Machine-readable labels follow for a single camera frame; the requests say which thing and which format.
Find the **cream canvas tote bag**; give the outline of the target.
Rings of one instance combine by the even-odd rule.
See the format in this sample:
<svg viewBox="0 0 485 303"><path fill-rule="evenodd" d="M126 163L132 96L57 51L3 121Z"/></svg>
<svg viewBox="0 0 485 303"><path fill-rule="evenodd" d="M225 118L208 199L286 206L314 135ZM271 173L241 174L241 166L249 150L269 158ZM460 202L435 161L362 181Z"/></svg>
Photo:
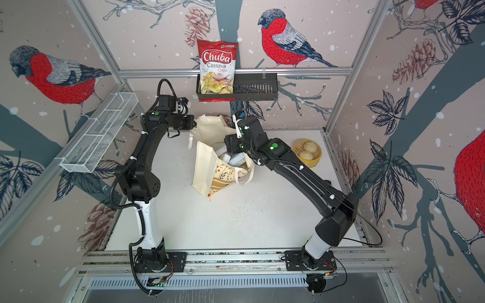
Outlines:
<svg viewBox="0 0 485 303"><path fill-rule="evenodd" d="M197 156L192 186L209 201L226 186L236 183L244 186L250 183L255 173L255 164L243 154L243 163L231 165L217 155L225 146L226 136L235 135L236 130L228 127L222 116L200 116L197 126L190 131L189 148L197 140Z"/></svg>

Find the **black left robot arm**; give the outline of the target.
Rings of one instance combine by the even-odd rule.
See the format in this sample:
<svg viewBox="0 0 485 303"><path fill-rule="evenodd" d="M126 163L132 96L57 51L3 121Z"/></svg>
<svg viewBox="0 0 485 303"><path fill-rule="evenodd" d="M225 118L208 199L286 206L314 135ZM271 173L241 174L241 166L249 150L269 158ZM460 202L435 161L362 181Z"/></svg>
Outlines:
<svg viewBox="0 0 485 303"><path fill-rule="evenodd" d="M117 210L133 207L138 214L141 239L129 249L155 254L165 249L154 202L161 190L160 179L152 172L155 154L163 138L176 138L197 123L188 114L188 99L178 97L166 78L159 81L155 102L141 115L140 122L141 136L132 155L114 171L109 202Z"/></svg>

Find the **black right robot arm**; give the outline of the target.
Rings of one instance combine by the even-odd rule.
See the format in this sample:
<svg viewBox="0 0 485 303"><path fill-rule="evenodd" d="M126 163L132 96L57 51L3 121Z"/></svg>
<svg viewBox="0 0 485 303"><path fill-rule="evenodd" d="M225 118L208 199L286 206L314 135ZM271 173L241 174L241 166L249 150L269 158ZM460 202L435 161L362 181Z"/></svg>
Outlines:
<svg viewBox="0 0 485 303"><path fill-rule="evenodd" d="M331 248L337 247L357 215L358 198L343 194L299 160L291 147L279 138L268 138L260 121L239 111L232 116L235 135L224 142L231 154L243 152L256 165L265 166L288 180L309 199L322 216L314 234L303 246L302 258L318 261Z"/></svg>

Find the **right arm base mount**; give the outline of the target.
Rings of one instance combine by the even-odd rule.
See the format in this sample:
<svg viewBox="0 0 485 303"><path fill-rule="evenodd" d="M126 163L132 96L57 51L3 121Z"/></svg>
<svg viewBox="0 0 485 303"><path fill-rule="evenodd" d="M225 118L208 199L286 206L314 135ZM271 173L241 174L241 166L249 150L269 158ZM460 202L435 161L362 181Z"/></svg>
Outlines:
<svg viewBox="0 0 485 303"><path fill-rule="evenodd" d="M336 259L332 251L325 252L315 259L303 248L301 250L285 251L280 258L285 263L287 271L336 271Z"/></svg>

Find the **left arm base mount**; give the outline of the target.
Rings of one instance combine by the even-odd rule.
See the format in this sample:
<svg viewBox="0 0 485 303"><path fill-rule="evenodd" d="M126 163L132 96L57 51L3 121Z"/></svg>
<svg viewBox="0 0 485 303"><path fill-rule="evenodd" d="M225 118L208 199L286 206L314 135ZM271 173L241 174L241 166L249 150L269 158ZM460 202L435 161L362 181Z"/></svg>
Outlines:
<svg viewBox="0 0 485 303"><path fill-rule="evenodd" d="M134 255L134 269L137 273L182 273L187 256L186 252L139 247Z"/></svg>

